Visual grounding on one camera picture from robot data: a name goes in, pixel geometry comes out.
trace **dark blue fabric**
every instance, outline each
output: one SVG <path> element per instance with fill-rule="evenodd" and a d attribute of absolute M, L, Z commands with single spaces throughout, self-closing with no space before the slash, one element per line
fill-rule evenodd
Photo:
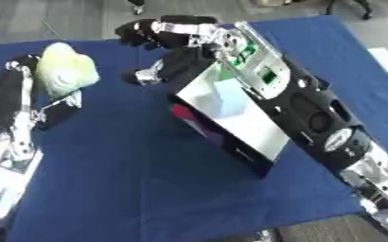
<path fill-rule="evenodd" d="M 333 89 L 388 147 L 388 75 L 332 17 L 261 22 L 256 29 Z M 3 62 L 49 42 L 0 45 Z M 44 159 L 9 241 L 203 241 L 361 211 L 351 190 L 293 144 L 261 181 L 168 111 L 165 94 L 120 71 L 160 51 L 115 41 L 72 42 L 101 82 L 83 110 L 37 135 Z"/>

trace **robotic hand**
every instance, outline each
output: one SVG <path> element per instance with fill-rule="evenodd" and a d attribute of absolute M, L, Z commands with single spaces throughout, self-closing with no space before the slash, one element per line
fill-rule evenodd
<path fill-rule="evenodd" d="M 31 139 L 34 128 L 48 130 L 81 107 L 80 88 L 98 81 L 93 61 L 65 43 L 54 43 L 42 56 L 24 55 L 0 72 L 0 241 L 43 153 Z M 39 90 L 47 106 L 37 109 Z"/>
<path fill-rule="evenodd" d="M 299 147 L 352 186 L 371 221 L 388 232 L 388 154 L 329 84 L 279 53 L 247 23 L 223 29 L 204 19 L 213 18 L 165 16 L 118 28 L 123 43 L 173 48 L 151 68 L 124 79 L 140 85 L 169 82 L 204 59 L 217 62 Z"/>

